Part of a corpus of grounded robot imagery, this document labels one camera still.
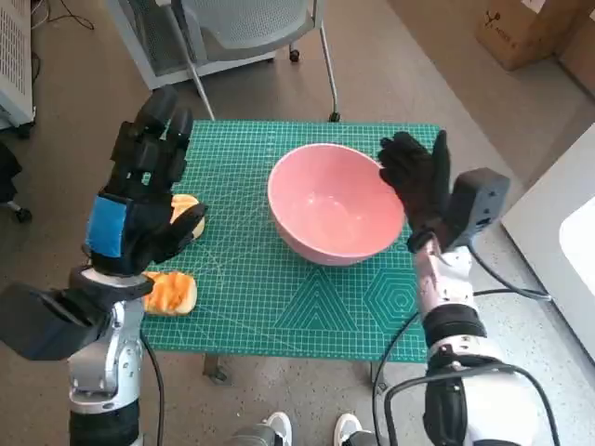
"chair leg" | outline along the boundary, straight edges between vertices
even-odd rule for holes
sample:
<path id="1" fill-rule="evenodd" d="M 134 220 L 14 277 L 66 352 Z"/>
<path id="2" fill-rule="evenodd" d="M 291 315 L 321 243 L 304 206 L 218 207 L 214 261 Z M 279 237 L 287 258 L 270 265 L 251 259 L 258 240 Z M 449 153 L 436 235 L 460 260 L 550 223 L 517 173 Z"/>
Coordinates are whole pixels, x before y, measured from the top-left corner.
<path id="1" fill-rule="evenodd" d="M 324 24 L 320 27 L 320 39 L 323 44 L 324 62 L 326 62 L 326 72 L 328 73 L 328 82 L 331 85 L 331 92 L 333 94 L 333 112 L 331 113 L 328 120 L 331 123 L 336 123 L 341 119 L 341 115 L 338 112 L 338 93 L 337 85 L 335 84 L 335 75 L 333 74 L 333 65 L 331 63 L 331 55 L 328 49 L 328 42 L 326 41 L 326 31 L 324 30 Z"/>
<path id="2" fill-rule="evenodd" d="M 33 215 L 29 209 L 25 209 L 24 207 L 20 207 L 13 201 L 4 203 L 8 209 L 15 213 L 15 217 L 19 221 L 19 223 L 29 223 L 33 219 Z"/>
<path id="3" fill-rule="evenodd" d="M 296 43 L 289 44 L 289 60 L 294 63 L 299 62 L 299 50 L 296 48 Z"/>
<path id="4" fill-rule="evenodd" d="M 196 86 L 198 94 L 200 95 L 201 99 L 203 100 L 203 103 L 205 104 L 206 112 L 208 113 L 211 121 L 215 121 L 215 114 L 213 114 L 213 109 L 211 109 L 211 104 L 208 101 L 208 97 L 206 96 L 205 88 L 203 87 L 201 78 L 198 75 L 198 71 L 196 71 L 196 67 L 194 66 L 194 62 L 192 61 L 192 57 L 190 55 L 188 47 L 186 46 L 186 39 L 184 39 L 184 34 L 182 33 L 182 30 L 179 28 L 176 14 L 174 14 L 174 11 L 171 8 L 171 6 L 167 6 L 164 8 L 169 18 L 169 23 L 171 24 L 172 31 L 174 32 L 176 40 L 178 41 L 179 49 L 182 51 L 182 54 L 184 55 L 184 58 L 186 60 L 186 66 L 190 71 L 192 80 L 194 81 L 194 85 Z"/>
<path id="5" fill-rule="evenodd" d="M 13 201 L 6 202 L 6 203 L 5 203 L 5 205 L 6 205 L 6 206 L 7 206 L 7 207 L 8 207 L 8 208 L 11 210 L 11 211 L 14 211 L 14 212 L 19 212 L 19 210 L 20 210 L 20 209 L 22 209 L 22 208 L 21 208 L 21 207 L 20 207 L 18 204 L 16 204 L 16 203 L 15 203 L 15 202 L 13 202 Z"/>

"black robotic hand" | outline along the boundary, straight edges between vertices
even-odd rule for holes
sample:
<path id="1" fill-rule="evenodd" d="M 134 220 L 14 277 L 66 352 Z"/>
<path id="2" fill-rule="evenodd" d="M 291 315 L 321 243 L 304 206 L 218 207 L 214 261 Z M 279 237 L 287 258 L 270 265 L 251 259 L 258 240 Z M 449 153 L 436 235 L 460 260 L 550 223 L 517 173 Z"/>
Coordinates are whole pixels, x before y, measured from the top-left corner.
<path id="1" fill-rule="evenodd" d="M 100 339 L 116 303 L 151 292 L 152 280 L 142 271 L 192 240 L 203 204 L 170 223 L 171 189 L 184 173 L 192 131 L 190 110 L 175 111 L 176 100 L 173 88 L 156 90 L 133 123 L 122 123 L 112 174 L 88 222 L 91 265 L 74 268 L 66 289 L 12 283 L 0 292 L 0 341 L 23 358 L 59 361 Z"/>
<path id="2" fill-rule="evenodd" d="M 440 218 L 450 196 L 446 132 L 440 131 L 431 154 L 406 132 L 396 133 L 392 139 L 383 138 L 380 145 L 380 176 L 399 195 L 411 229 L 419 230 Z"/>
<path id="3" fill-rule="evenodd" d="M 200 203 L 170 224 L 171 188 L 184 173 L 192 131 L 190 109 L 174 111 L 176 101 L 172 87 L 156 90 L 134 123 L 122 123 L 112 151 L 112 174 L 87 227 L 91 264 L 99 272 L 135 276 L 152 261 L 175 256 L 205 216 Z"/>
<path id="4" fill-rule="evenodd" d="M 412 253 L 436 237 L 442 250 L 468 244 L 498 217 L 509 189 L 509 179 L 488 168 L 461 174 L 450 193 L 450 152 L 441 130 L 432 153 L 410 134 L 399 132 L 380 141 L 380 177 L 403 202 L 413 235 Z"/>

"bread slice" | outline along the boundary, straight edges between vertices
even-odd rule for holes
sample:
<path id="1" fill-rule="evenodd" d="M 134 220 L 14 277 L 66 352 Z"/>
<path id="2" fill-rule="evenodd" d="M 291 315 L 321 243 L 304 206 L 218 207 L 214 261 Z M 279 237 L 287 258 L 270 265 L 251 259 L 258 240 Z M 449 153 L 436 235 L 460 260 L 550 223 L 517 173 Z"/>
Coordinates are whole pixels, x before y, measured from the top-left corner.
<path id="1" fill-rule="evenodd" d="M 190 313 L 196 306 L 198 290 L 192 276 L 181 272 L 145 271 L 154 281 L 152 292 L 144 296 L 145 311 L 161 316 Z"/>
<path id="2" fill-rule="evenodd" d="M 177 193 L 171 198 L 171 207 L 174 208 L 174 213 L 171 216 L 171 223 L 173 223 L 176 218 L 181 216 L 186 209 L 193 207 L 194 205 L 198 204 L 199 201 L 193 197 L 192 195 L 188 195 L 186 193 Z M 198 239 L 205 230 L 205 218 L 201 218 L 201 221 L 198 222 L 196 228 L 192 231 L 192 236 L 194 240 Z"/>

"gray floor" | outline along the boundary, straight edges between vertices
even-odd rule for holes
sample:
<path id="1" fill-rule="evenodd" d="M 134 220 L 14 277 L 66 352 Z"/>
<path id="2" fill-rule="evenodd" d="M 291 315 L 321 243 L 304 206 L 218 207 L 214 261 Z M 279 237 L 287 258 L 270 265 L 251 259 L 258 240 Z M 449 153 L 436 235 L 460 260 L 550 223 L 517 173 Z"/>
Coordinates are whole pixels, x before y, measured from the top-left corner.
<path id="1" fill-rule="evenodd" d="M 593 121 L 595 107 L 551 61 L 503 72 L 472 38 L 481 4 L 330 0 L 327 33 L 345 121 L 440 124 L 449 131 L 455 170 L 488 165 L 510 175 L 513 203 Z M 108 174 L 118 125 L 133 117 L 149 95 L 102 3 L 77 2 L 76 10 L 95 21 L 97 30 L 90 33 L 63 20 L 36 32 L 44 61 L 36 84 L 37 127 L 30 141 L 2 137 L 25 168 L 18 178 L 19 199 L 35 220 L 24 228 L 0 213 L 0 285 L 12 280 L 44 287 L 65 283 L 69 268 L 83 260 L 79 246 L 86 218 Z M 325 119 L 330 92 L 316 35 L 299 47 L 299 66 L 282 52 L 273 65 L 207 78 L 217 115 Z M 205 117 L 192 86 L 178 90 Z M 478 245 L 512 280 L 530 282 L 500 228 L 489 230 Z M 493 285 L 480 270 L 472 276 L 477 289 Z M 556 312 L 511 297 L 485 298 L 480 306 L 490 335 L 509 359 L 544 385 L 562 444 L 592 444 L 593 368 Z M 371 427 L 362 363 L 233 358 L 228 365 L 237 371 L 235 386 L 214 388 L 200 375 L 200 355 L 159 357 L 167 390 L 166 444 L 215 444 L 274 410 L 289 413 L 296 445 L 329 444 L 335 420 L 345 411 Z M 5 408 L 0 445 L 66 444 L 65 365 L 28 363 L 4 347 L 0 363 L 0 406 Z M 421 365 L 390 366 L 395 382 L 423 370 Z M 144 383 L 143 422 L 151 445 L 156 393 L 148 364 Z M 412 392 L 395 404 L 403 444 L 427 444 L 422 394 Z M 549 444 L 545 424 L 535 444 Z"/>

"table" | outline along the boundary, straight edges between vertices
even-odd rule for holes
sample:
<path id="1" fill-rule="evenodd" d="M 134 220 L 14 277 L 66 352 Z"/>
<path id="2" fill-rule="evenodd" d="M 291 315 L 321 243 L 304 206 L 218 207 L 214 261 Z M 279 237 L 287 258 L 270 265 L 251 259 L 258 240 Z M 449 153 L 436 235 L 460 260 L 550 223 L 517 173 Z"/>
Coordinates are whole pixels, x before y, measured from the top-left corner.
<path id="1" fill-rule="evenodd" d="M 429 148 L 439 127 L 195 122 L 188 166 L 175 192 L 191 193 L 209 206 L 205 233 L 156 269 L 193 275 L 198 304 L 185 317 L 147 316 L 142 328 L 153 346 L 204 352 L 212 376 L 221 372 L 218 355 L 379 360 L 416 310 L 413 258 L 404 244 L 409 228 L 390 249 L 361 264 L 314 265 L 277 236 L 267 179 L 275 163 L 300 145 L 333 142 L 376 156 L 380 139 L 400 130 Z M 426 360 L 418 323 L 390 360 Z"/>

